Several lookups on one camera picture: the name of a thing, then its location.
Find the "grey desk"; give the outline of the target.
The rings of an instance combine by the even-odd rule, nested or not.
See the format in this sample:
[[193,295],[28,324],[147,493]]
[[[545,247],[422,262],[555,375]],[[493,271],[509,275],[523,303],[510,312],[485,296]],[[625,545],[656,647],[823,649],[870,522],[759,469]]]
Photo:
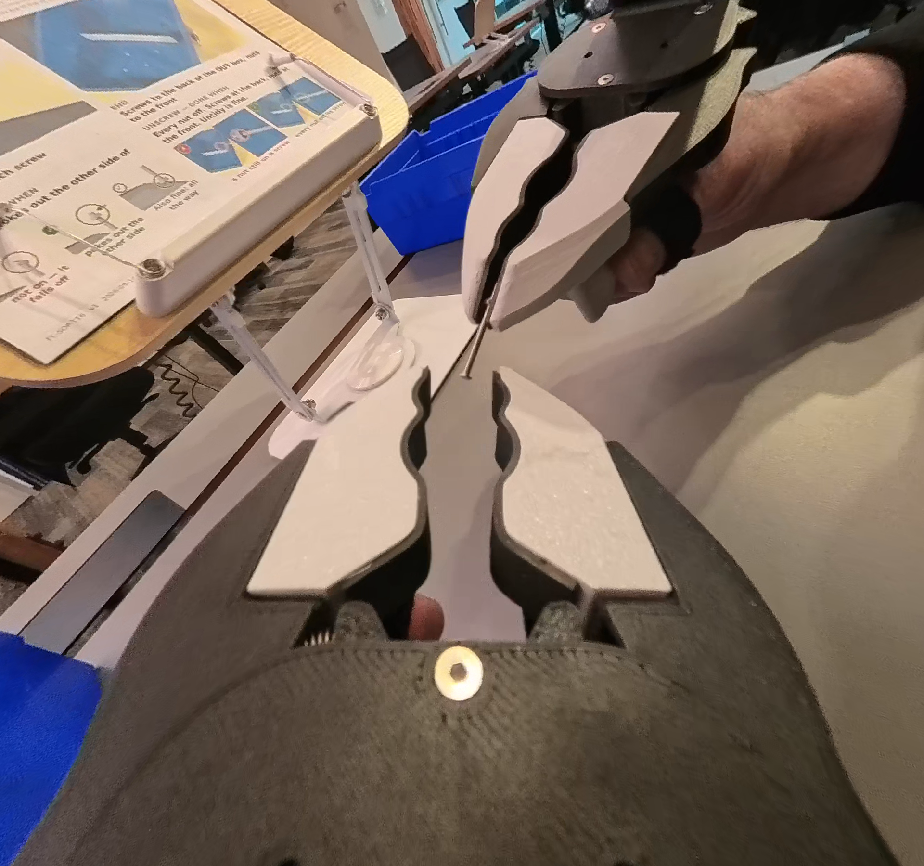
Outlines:
[[[502,367],[602,433],[668,598],[499,590]],[[922,211],[491,329],[422,540],[344,597],[247,594],[294,474],[256,381],[110,508],[201,499],[73,658],[102,696],[14,864],[922,864]]]

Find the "clear round stand foot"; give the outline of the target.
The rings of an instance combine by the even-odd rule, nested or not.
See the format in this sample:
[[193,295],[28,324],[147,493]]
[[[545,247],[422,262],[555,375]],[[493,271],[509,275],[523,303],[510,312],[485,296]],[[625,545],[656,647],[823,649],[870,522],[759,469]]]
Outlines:
[[389,381],[399,369],[414,364],[416,346],[404,332],[394,308],[378,304],[373,310],[377,325],[350,364],[304,400],[310,419],[323,423],[362,396]]

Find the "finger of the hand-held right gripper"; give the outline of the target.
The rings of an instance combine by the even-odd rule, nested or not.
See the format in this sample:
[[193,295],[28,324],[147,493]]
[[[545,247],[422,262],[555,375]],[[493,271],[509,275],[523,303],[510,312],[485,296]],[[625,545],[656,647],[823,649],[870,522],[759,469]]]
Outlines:
[[566,128],[549,118],[515,122],[476,186],[468,208],[461,258],[461,297],[468,319],[478,323],[489,288],[489,270],[502,232],[524,208],[526,188],[568,140]]
[[603,252],[593,246],[614,225],[629,234],[629,188],[678,116],[642,112],[584,138],[571,178],[506,256],[494,291],[495,330],[543,310],[603,266]]

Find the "printed instruction sheet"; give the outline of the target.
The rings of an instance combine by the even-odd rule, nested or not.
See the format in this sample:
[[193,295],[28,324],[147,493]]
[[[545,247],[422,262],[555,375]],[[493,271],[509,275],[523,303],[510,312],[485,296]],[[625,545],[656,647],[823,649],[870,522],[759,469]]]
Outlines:
[[366,97],[214,0],[1,0],[2,342],[164,317],[378,142]]

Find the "light wooden board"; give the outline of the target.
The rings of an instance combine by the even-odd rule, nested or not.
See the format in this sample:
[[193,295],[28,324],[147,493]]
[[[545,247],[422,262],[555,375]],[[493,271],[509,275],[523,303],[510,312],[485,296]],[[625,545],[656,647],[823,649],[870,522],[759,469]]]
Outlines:
[[359,90],[377,109],[380,133],[351,166],[299,199],[275,224],[259,224],[245,237],[238,259],[229,261],[178,310],[150,317],[130,306],[55,363],[33,364],[12,349],[2,349],[2,392],[11,387],[78,387],[119,375],[157,353],[168,340],[268,261],[289,237],[298,236],[335,204],[361,175],[396,146],[406,131],[409,110],[379,52],[356,0],[206,0],[237,17],[245,26],[318,65]]

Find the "person's right hand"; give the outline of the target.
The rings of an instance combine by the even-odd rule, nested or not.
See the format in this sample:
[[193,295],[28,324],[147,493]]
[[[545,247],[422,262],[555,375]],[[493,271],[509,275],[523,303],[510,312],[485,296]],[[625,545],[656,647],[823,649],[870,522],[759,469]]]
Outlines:
[[701,220],[692,253],[842,211],[885,166],[906,97],[899,65],[863,52],[823,62],[775,90],[742,95],[722,152],[685,183]]

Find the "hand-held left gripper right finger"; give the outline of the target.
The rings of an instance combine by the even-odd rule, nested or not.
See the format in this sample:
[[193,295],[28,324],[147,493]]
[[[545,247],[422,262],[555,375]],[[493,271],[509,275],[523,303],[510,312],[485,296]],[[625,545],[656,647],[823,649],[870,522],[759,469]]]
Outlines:
[[519,606],[664,600],[673,585],[602,433],[508,367],[492,377],[491,575]]

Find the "person's right forearm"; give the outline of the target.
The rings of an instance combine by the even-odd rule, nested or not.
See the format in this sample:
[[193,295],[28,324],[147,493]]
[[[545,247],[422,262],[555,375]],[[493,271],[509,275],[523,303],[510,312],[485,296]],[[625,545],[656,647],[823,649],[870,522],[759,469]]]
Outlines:
[[829,215],[838,220],[899,203],[923,203],[923,11],[918,8],[894,25],[873,31],[837,51],[891,60],[906,85],[902,120],[884,166],[854,202]]

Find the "light wooden chair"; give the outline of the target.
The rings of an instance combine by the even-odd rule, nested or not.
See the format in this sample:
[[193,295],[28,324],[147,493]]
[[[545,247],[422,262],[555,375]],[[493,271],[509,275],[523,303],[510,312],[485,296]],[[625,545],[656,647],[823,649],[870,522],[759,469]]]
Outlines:
[[465,47],[514,48],[541,23],[538,9],[538,3],[526,2],[498,15],[495,0],[477,0],[472,10],[472,32]]

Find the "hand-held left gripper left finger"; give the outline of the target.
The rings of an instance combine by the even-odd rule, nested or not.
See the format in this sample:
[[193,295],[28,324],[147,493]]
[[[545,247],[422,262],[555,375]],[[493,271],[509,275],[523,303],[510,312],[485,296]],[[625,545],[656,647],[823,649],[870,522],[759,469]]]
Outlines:
[[412,366],[333,418],[271,527],[249,596],[342,595],[415,540],[430,408],[431,371]]

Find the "long metal screw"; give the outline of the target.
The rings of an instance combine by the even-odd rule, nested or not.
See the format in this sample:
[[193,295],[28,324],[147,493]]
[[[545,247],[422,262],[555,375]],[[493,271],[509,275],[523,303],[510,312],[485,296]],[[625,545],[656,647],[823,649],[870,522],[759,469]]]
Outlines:
[[491,296],[487,301],[484,313],[479,321],[478,328],[476,330],[475,336],[473,337],[470,351],[468,352],[468,358],[465,361],[463,369],[461,370],[460,377],[465,380],[471,378],[471,373],[473,371],[475,362],[478,358],[480,348],[483,343],[485,334],[487,333],[491,325],[491,314],[494,305],[494,297]]

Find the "blue divided storage bin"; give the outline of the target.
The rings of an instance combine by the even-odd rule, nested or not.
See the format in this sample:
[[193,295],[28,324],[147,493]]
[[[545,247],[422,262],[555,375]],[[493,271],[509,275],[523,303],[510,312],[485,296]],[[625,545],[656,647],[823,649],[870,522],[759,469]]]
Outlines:
[[369,215],[407,256],[464,236],[470,184],[492,121],[536,72],[411,131],[360,182]]

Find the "dark office desk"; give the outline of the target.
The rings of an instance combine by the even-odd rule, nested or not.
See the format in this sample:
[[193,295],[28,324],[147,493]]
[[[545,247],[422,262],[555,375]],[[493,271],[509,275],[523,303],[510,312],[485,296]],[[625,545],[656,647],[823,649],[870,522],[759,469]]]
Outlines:
[[474,87],[485,75],[500,66],[539,23],[540,19],[533,17],[512,30],[494,30],[462,60],[404,90],[402,95],[409,115],[414,116],[445,94],[462,90],[466,86]]

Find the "dark grey flat panel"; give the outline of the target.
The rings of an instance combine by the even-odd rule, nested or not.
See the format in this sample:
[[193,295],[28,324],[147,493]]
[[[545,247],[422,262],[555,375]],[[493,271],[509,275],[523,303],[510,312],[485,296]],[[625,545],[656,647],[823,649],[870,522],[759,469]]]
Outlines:
[[160,491],[150,492],[18,631],[19,637],[50,652],[71,649],[183,513]]

